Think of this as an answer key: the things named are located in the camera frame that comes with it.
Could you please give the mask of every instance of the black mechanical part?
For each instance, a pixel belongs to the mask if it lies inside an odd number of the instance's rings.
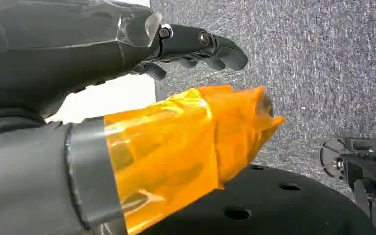
[[[333,138],[322,143],[319,159],[325,173],[330,177],[341,179],[346,177],[343,159],[339,156],[341,152],[345,151],[346,149],[339,139]]]
[[[231,40],[207,33],[201,28],[169,25],[159,31],[161,51],[154,61],[177,61],[192,68],[198,61],[205,61],[216,70],[225,66],[237,71],[248,62],[244,52]]]
[[[376,139],[331,138],[322,144],[320,161],[329,176],[346,180],[376,226]]]
[[[364,212],[308,177],[253,166],[142,235],[370,235]]]

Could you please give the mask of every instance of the hole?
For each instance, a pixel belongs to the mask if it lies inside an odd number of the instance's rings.
[[[252,165],[250,168],[252,170],[264,170],[264,167],[262,167],[260,165]]]
[[[280,184],[279,187],[286,191],[300,191],[301,187],[293,183]]]
[[[245,220],[250,217],[250,211],[242,207],[227,207],[224,210],[225,216],[233,220]]]

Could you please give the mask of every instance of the hex bolt head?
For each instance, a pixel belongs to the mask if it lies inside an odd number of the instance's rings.
[[[171,32],[167,28],[161,28],[159,30],[159,37],[161,39],[169,38],[171,36]]]
[[[210,36],[209,36],[209,34],[207,32],[202,31],[202,32],[200,32],[199,40],[200,40],[200,43],[203,46],[207,46],[208,43],[210,43]]]

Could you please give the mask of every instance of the transparent plastic cap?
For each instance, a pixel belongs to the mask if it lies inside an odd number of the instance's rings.
[[[161,19],[117,0],[0,0],[0,52],[112,41],[150,47]]]

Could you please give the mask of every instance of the orange tape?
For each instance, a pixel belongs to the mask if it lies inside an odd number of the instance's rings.
[[[235,177],[284,122],[264,87],[201,87],[144,109],[105,116],[130,235]]]

